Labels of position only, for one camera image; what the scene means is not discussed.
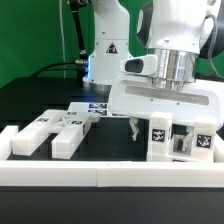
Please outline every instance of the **black table surface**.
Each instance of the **black table surface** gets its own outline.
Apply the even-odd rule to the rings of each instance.
[[[0,129],[29,124],[47,109],[70,102],[107,102],[108,95],[79,87],[75,79],[19,78],[0,90]],[[72,160],[145,161],[147,123],[132,142],[128,119],[102,119]],[[30,158],[51,160],[50,144]],[[218,224],[223,223],[223,189],[0,187],[0,224]]]

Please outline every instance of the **white plastic part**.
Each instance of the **white plastic part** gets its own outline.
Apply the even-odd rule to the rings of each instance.
[[[128,11],[118,0],[92,0],[95,18],[95,48],[89,57],[86,83],[112,85],[121,74],[120,62],[130,58]]]
[[[199,117],[206,116],[217,119],[216,130],[223,126],[223,83],[197,80],[185,84],[182,92],[161,91],[151,85],[152,79],[148,77],[118,77],[110,92],[109,110],[147,120],[155,111],[171,113],[174,124],[187,127],[194,127]]]
[[[150,117],[147,161],[170,161],[172,114],[154,112]]]
[[[12,138],[13,154],[30,156],[50,135],[48,126],[59,122],[62,110],[47,110]]]
[[[147,48],[199,54],[206,15],[217,8],[207,0],[154,0]]]
[[[120,64],[120,70],[127,74],[133,74],[133,72],[126,71],[126,64],[127,62],[130,62],[131,60],[137,60],[137,59],[143,62],[143,69],[141,72],[134,72],[135,74],[149,76],[156,73],[158,57],[157,55],[154,55],[154,54],[148,54],[146,56],[136,57],[134,59],[123,60],[121,61],[121,64]]]
[[[217,17],[218,13],[219,13],[220,5],[221,5],[221,0],[216,0],[215,4],[213,6],[208,7],[207,16],[214,15],[215,17]],[[208,40],[213,27],[214,27],[213,20],[211,18],[207,18],[205,20],[201,38],[200,38],[200,49],[204,46],[204,44]]]
[[[12,139],[13,154],[30,156],[52,133],[52,157],[70,159],[99,114],[47,110]]]
[[[215,136],[214,162],[224,162],[224,141],[219,135]]]
[[[224,188],[223,163],[1,161],[0,186]]]
[[[70,159],[88,133],[91,124],[98,121],[97,114],[82,112],[72,116],[69,124],[52,141],[52,158]]]
[[[0,160],[7,160],[12,153],[11,139],[18,133],[18,126],[6,126],[0,134]]]
[[[214,161],[214,142],[217,121],[213,117],[201,116],[196,120],[191,157],[199,161]]]

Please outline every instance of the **white block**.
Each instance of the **white block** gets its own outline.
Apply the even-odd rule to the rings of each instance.
[[[0,134],[0,160],[7,160],[12,153],[11,139],[18,133],[18,126],[7,126]]]
[[[49,125],[59,122],[65,111],[47,110],[12,139],[13,154],[30,156],[50,135]]]
[[[99,121],[99,115],[76,113],[70,123],[52,141],[52,158],[70,159],[88,133],[92,122]]]

